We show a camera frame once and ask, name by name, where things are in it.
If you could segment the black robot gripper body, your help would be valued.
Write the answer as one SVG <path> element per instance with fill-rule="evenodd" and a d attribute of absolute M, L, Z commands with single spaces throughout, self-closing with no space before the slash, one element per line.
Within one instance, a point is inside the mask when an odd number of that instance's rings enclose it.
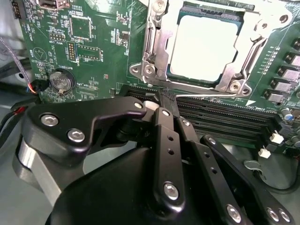
<path fill-rule="evenodd" d="M 182 163 L 186 203 L 161 214 L 152 195 L 154 155 L 135 148 L 70 184 L 57 199 L 49 225 L 220 225 L 199 166 Z"/>

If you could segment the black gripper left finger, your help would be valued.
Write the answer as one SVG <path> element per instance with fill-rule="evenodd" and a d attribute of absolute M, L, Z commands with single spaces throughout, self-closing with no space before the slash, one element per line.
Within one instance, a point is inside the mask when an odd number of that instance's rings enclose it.
<path fill-rule="evenodd" d="M 165 208 L 185 205 L 176 97 L 158 91 L 152 101 L 131 96 L 36 105 L 24 116 L 17 158 L 51 205 L 83 176 L 89 154 L 129 141 L 154 151 L 153 197 Z"/>

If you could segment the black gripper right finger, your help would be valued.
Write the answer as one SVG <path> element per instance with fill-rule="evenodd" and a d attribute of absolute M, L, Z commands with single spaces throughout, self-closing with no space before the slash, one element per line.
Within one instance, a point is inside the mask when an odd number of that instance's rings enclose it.
<path fill-rule="evenodd" d="M 179 114 L 176 95 L 167 94 L 167 108 L 179 127 L 183 143 L 200 167 L 220 225 L 293 225 L 288 210 L 213 136 L 198 138 Z"/>

